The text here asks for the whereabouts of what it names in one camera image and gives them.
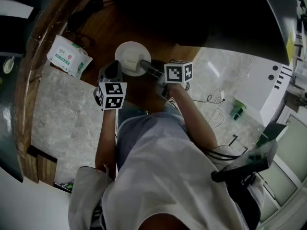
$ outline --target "green label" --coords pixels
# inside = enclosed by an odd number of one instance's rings
[[[61,61],[63,61],[64,63],[66,63],[69,66],[70,63],[66,59],[64,59],[63,57],[56,54],[56,58],[59,58]]]
[[[80,65],[78,66],[78,72],[82,69],[83,65],[84,64],[81,62]]]
[[[76,44],[72,44],[72,46],[76,47],[76,48],[80,48],[80,46],[76,45]]]

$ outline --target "yellow sticker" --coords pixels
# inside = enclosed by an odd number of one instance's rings
[[[294,34],[293,34],[293,28],[291,28],[289,38],[288,38],[288,42],[287,42],[287,45],[286,45],[289,63],[291,62],[291,59],[292,59],[292,55],[293,55],[293,51],[294,51],[294,43],[295,43],[295,39],[294,39]]]

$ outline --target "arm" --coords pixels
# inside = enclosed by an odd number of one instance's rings
[[[201,147],[210,150],[216,148],[217,141],[215,134],[189,94],[181,84],[168,84],[168,87],[170,95],[176,100],[182,113],[189,135],[200,146],[200,150]]]
[[[95,158],[96,169],[106,172],[104,164],[109,168],[109,176],[115,179],[115,115],[116,110],[105,110],[104,119]]]

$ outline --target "white cabinet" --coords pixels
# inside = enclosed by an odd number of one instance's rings
[[[275,114],[290,81],[292,66],[255,57],[249,72],[239,83],[235,98],[246,112],[264,127]]]

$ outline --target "marble floor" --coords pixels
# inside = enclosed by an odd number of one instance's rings
[[[247,115],[237,121],[230,117],[236,87],[254,56],[220,49],[202,48],[194,59],[194,78],[189,94],[206,101],[220,88],[225,102],[195,102],[214,128],[219,145],[229,144],[238,151],[251,148],[263,127]],[[32,144],[58,159],[57,183],[72,181],[80,166],[94,166],[103,113],[93,98],[94,87],[49,64],[45,65],[35,104]]]

